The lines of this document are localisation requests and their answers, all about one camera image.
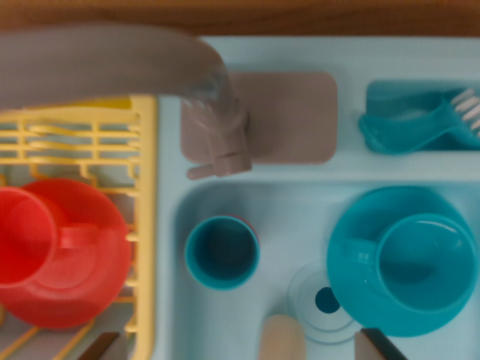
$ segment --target sink basin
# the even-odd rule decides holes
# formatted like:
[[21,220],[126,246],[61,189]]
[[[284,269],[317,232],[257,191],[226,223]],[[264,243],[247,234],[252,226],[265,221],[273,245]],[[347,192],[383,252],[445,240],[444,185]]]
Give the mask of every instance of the sink basin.
[[[326,248],[336,221],[372,188],[376,187],[220,182],[188,193],[175,215],[172,359],[255,359],[263,320],[272,314],[287,314],[286,294],[297,271],[313,261],[326,266]],[[480,194],[480,186],[443,185],[433,186],[433,190],[460,209],[480,239],[476,221],[480,196],[474,195]],[[182,258],[185,239],[195,224],[218,214],[247,220],[257,231],[261,247],[254,276],[229,292],[198,284]],[[472,319],[479,315],[479,297],[477,289],[462,313],[444,328],[422,337],[393,338],[393,342],[409,359],[473,359],[479,349],[468,337],[478,333]],[[452,336],[460,333],[467,339]],[[307,354],[309,359],[353,359],[353,341],[330,345],[307,339]]]
[[[357,126],[365,111],[367,87],[374,81],[422,76],[458,80],[462,85],[479,83],[480,75],[472,75],[478,73],[477,40],[206,40],[234,70],[328,71],[338,87],[337,151],[321,166],[257,165],[252,172],[232,177],[189,181],[185,173],[191,163],[179,148],[180,103],[161,98],[153,359],[256,359],[263,321],[272,314],[288,313],[289,285],[301,268],[312,262],[326,267],[335,224],[367,191],[397,185],[430,188],[454,205],[480,239],[477,151],[422,151],[407,157],[374,154]],[[244,218],[260,242],[255,274],[227,292],[198,284],[184,261],[188,233],[200,221],[222,214]],[[466,307],[449,324],[420,337],[391,340],[408,359],[473,360],[480,358],[479,338],[477,284]],[[319,343],[308,338],[307,359],[354,360],[353,339]]]

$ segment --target wooden table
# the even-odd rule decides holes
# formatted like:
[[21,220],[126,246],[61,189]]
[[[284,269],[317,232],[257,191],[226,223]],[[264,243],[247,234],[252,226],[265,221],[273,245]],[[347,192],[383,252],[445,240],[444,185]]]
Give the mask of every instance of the wooden table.
[[479,0],[0,0],[0,30],[116,21],[196,35],[480,36]]

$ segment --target red saucer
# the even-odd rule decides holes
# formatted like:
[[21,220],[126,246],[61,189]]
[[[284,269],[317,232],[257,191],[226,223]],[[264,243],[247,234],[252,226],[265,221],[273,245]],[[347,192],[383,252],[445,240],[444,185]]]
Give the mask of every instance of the red saucer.
[[131,266],[122,214],[100,191],[78,181],[55,178],[22,189],[55,203],[69,223],[97,225],[98,241],[57,249],[51,264],[28,283],[0,289],[0,303],[15,317],[44,328],[86,323],[115,300]]

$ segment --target teal cup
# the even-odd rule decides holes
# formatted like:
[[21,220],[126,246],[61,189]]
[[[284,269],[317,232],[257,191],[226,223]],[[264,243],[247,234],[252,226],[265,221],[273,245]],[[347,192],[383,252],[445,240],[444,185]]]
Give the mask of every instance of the teal cup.
[[439,214],[416,214],[387,226],[377,239],[351,238],[343,255],[361,263],[374,291],[411,311],[432,314],[472,294],[478,255],[470,231]]
[[215,290],[231,290],[254,274],[260,245],[254,229],[229,215],[210,217],[191,231],[185,262],[193,278]]

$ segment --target teal plate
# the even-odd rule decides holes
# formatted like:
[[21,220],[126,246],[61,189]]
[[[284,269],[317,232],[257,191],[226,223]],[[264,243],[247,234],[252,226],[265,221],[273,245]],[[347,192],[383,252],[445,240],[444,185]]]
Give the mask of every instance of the teal plate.
[[441,313],[417,313],[402,307],[365,281],[362,264],[342,254],[347,239],[375,239],[389,224],[410,215],[433,213],[456,221],[470,232],[465,220],[441,196],[419,187],[390,187],[363,196],[338,221],[327,254],[331,288],[342,308],[367,328],[386,335],[412,337],[441,328],[467,301]]

